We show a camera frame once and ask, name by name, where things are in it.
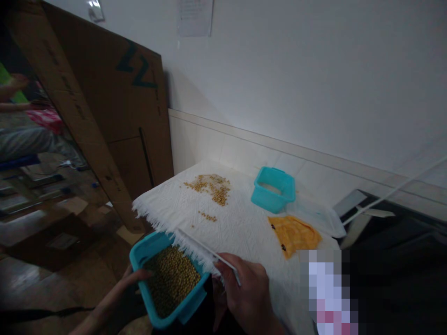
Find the soybean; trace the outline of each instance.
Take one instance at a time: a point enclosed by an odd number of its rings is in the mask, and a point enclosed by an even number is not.
[[[160,318],[168,317],[200,281],[200,275],[178,247],[169,246],[143,266],[154,273],[149,292]]]

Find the white stick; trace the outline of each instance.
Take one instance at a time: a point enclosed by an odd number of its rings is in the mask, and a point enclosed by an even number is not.
[[[241,282],[239,280],[239,275],[237,273],[237,270],[234,266],[232,266],[230,263],[228,263],[225,259],[223,259],[221,256],[219,256],[217,253],[215,253],[213,250],[211,250],[209,247],[207,247],[206,245],[204,245],[203,243],[201,243],[199,240],[196,240],[194,237],[192,237],[191,235],[188,235],[186,232],[184,232],[183,230],[181,230],[180,228],[177,228],[177,231],[183,235],[184,237],[187,237],[190,241],[193,241],[195,244],[198,244],[199,246],[202,247],[202,249],[205,249],[205,251],[207,251],[208,253],[212,254],[215,258],[221,260],[223,263],[225,263],[226,265],[228,265],[234,272],[234,276],[236,277],[236,281],[237,284],[239,286],[241,286]]]
[[[414,175],[411,178],[408,178],[407,180],[403,181],[402,183],[400,183],[397,187],[393,188],[390,192],[388,192],[385,196],[377,199],[374,202],[371,202],[368,206],[363,207],[360,211],[358,211],[356,214],[354,214],[353,216],[351,216],[349,219],[347,219],[345,222],[343,222],[343,226],[346,226],[348,223],[350,223],[352,220],[354,220],[357,216],[359,216],[360,214],[364,213],[367,209],[371,208],[372,206],[377,205],[379,202],[382,202],[383,200],[385,200],[386,198],[388,198],[389,196],[393,195],[395,192],[399,191],[402,187],[404,187],[406,184],[408,184],[409,182],[413,181],[414,179],[416,179],[417,177],[419,177],[420,175],[424,174],[425,172],[427,172],[428,170],[431,170],[432,168],[434,168],[435,166],[438,166],[439,164],[441,164],[443,161],[447,160],[447,156],[441,158],[439,161],[435,162],[434,164],[430,165],[429,167],[425,168],[424,170],[422,170],[421,172],[417,173],[416,175]]]

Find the white cable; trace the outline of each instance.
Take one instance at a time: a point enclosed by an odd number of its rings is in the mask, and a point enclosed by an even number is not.
[[[417,173],[416,175],[414,175],[411,178],[408,178],[407,180],[405,180],[404,182],[400,183],[398,186],[396,186],[395,188],[393,188],[390,192],[388,192],[385,196],[377,199],[376,201],[373,201],[372,203],[370,203],[368,206],[363,207],[360,211],[358,211],[356,214],[354,214],[353,216],[351,216],[349,219],[347,219],[345,222],[343,222],[343,226],[346,226],[348,223],[350,223],[352,220],[354,220],[357,216],[359,216],[360,214],[362,214],[363,212],[365,212],[367,209],[371,208],[372,206],[377,205],[379,202],[382,202],[383,200],[385,200],[386,198],[388,198],[389,196],[393,195],[395,192],[397,192],[399,189],[401,189],[402,187],[404,187],[406,184],[408,184],[409,182],[413,181],[414,179],[416,179],[417,177],[419,177],[420,175],[424,174],[425,172],[427,172],[428,170],[431,170],[432,168],[434,168],[435,166],[438,166],[439,164],[441,164],[443,161],[447,160],[447,156],[441,158],[440,160],[436,161],[435,163],[433,163],[432,165],[430,165],[429,167],[425,168],[424,170],[422,170],[421,172]]]

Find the gray pants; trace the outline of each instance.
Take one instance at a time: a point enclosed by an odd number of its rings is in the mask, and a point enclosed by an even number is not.
[[[0,129],[0,162],[44,152],[64,155],[75,167],[87,164],[73,144],[44,127]]]

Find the cardboard box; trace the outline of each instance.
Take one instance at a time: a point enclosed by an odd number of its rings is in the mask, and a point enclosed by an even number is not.
[[[58,271],[97,239],[75,214],[54,208],[35,211],[8,223],[2,227],[0,241],[10,256]]]
[[[44,2],[6,26],[130,232],[132,201],[174,175],[161,56]]]

